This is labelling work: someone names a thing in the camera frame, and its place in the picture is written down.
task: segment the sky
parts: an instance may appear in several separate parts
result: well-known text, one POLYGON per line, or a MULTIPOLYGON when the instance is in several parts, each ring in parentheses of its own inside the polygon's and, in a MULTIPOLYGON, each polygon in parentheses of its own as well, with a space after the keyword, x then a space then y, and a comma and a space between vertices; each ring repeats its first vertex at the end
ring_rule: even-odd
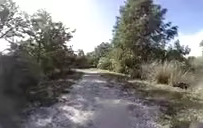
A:
MULTIPOLYGON (((14 0, 30 14, 46 9, 56 21, 76 29, 69 45, 90 52, 112 38, 115 17, 124 0, 14 0)), ((155 0, 168 9, 166 20, 179 27, 180 42, 191 48, 190 55, 200 56, 203 40, 203 0, 155 0)))

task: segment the green foliage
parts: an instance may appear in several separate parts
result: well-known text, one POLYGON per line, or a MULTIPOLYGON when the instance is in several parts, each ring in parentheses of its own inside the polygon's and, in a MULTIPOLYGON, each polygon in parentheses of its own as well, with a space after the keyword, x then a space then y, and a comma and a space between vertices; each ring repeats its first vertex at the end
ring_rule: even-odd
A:
POLYGON ((97 65, 97 68, 105 69, 105 70, 111 70, 112 62, 106 57, 102 57, 99 59, 99 63, 97 65))
POLYGON ((53 22, 50 14, 44 10, 28 16, 27 21, 29 27, 24 34, 30 38, 21 41, 19 46, 37 60, 48 78, 53 79, 68 72, 75 55, 66 43, 74 31, 69 31, 61 22, 53 22))
POLYGON ((92 56, 97 55, 93 59, 95 64, 100 57, 107 57, 113 71, 141 77, 139 72, 143 63, 155 60, 185 61, 184 56, 190 52, 188 47, 181 46, 179 41, 168 47, 168 43, 177 35, 177 26, 165 22, 166 12, 152 0, 127 0, 120 8, 120 16, 114 26, 111 49, 103 56, 103 52, 97 50, 101 48, 97 47, 92 53, 92 56))
POLYGON ((88 61, 93 67, 97 67, 99 59, 106 57, 111 50, 111 44, 101 43, 98 45, 93 52, 87 54, 88 61))

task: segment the white cloud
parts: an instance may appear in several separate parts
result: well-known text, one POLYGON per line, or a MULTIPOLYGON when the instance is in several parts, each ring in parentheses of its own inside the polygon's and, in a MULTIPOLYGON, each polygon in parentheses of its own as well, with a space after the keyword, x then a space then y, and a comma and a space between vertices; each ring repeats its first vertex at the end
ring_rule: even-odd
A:
POLYGON ((202 48, 200 43, 203 40, 203 30, 193 34, 182 34, 179 33, 178 39, 183 45, 188 45, 191 48, 190 56, 201 56, 202 48))

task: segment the sunlight patch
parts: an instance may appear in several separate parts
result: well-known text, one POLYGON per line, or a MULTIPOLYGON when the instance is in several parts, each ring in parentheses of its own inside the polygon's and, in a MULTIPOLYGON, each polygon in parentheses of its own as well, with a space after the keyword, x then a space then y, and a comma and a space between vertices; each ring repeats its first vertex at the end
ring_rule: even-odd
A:
POLYGON ((72 122, 81 125, 86 124, 94 114, 92 111, 78 110, 71 106, 64 106, 62 107, 62 110, 67 111, 65 116, 68 117, 72 122))

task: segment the roadside vegetation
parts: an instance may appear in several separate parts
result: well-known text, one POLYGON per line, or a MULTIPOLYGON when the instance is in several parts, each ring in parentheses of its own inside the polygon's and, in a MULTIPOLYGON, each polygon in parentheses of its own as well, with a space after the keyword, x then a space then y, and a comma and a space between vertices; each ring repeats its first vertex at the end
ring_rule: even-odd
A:
POLYGON ((175 40, 179 28, 153 0, 127 0, 119 12, 111 41, 85 54, 67 45, 77 30, 46 10, 29 15, 12 0, 0 1, 0 44, 10 46, 0 50, 0 111, 10 115, 29 102, 48 105, 80 78, 72 69, 99 68, 147 104, 160 105, 162 123, 176 128, 203 122, 203 56, 188 57, 190 48, 175 40))
POLYGON ((167 9, 152 0, 127 0, 119 11, 112 40, 87 54, 90 64, 129 76, 102 75, 159 105, 166 127, 203 123, 203 56, 188 56, 191 49, 175 41, 178 27, 166 22, 167 9))

